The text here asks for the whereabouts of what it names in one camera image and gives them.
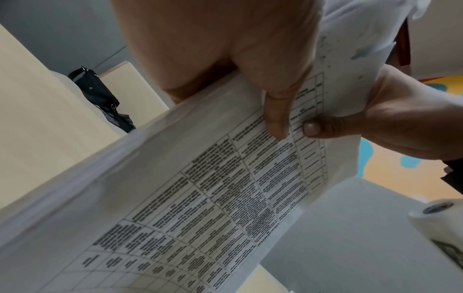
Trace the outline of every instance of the wall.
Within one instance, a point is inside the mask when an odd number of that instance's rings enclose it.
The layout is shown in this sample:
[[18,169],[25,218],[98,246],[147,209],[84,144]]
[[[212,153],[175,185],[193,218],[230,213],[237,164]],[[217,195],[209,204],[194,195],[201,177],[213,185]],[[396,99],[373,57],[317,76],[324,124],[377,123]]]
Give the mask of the wall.
[[0,0],[0,24],[48,69],[64,75],[81,66],[100,74],[127,60],[173,106],[130,54],[109,0]]
[[411,73],[418,79],[463,75],[463,1],[434,0],[409,22]]
[[424,204],[360,178],[325,193],[261,265],[296,293],[460,293],[460,270],[407,214]]

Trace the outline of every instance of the paper sheet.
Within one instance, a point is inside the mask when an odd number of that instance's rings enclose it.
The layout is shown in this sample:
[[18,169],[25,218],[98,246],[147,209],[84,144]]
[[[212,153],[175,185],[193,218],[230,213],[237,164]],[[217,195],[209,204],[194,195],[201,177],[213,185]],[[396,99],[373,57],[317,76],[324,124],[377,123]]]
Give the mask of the paper sheet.
[[311,140],[301,125],[365,106],[398,29],[369,30],[377,9],[324,22],[286,140],[265,130],[261,91],[233,74],[2,211],[2,292],[235,292],[356,173],[359,137]]

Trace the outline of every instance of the paper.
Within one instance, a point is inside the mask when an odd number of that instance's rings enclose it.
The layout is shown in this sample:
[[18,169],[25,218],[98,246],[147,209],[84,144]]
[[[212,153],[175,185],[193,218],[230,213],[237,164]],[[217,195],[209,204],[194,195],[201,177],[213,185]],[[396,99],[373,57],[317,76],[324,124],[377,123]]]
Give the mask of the paper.
[[[286,140],[233,74],[2,211],[2,291],[235,292],[310,203],[356,174],[359,137],[311,140],[301,126],[364,108],[396,33],[373,21],[324,22]],[[360,34],[388,45],[353,58]]]

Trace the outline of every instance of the hand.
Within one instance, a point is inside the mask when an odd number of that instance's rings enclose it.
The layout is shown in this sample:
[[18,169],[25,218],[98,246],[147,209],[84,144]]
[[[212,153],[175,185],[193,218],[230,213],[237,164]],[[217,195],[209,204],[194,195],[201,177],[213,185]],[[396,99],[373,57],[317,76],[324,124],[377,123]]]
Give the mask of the hand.
[[421,159],[463,158],[463,97],[437,91],[385,65],[365,110],[304,124],[311,138],[361,134],[387,149]]
[[129,46],[180,103],[238,68],[267,91],[267,129],[288,132],[312,69],[323,0],[112,0]]

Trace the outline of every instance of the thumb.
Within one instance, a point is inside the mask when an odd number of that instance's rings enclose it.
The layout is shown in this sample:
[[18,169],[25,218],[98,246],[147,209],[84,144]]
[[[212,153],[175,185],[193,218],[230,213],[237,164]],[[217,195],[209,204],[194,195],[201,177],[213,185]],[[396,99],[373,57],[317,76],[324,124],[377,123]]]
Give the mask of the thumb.
[[345,117],[323,117],[304,122],[304,135],[314,139],[332,139],[361,134],[365,115],[358,113]]

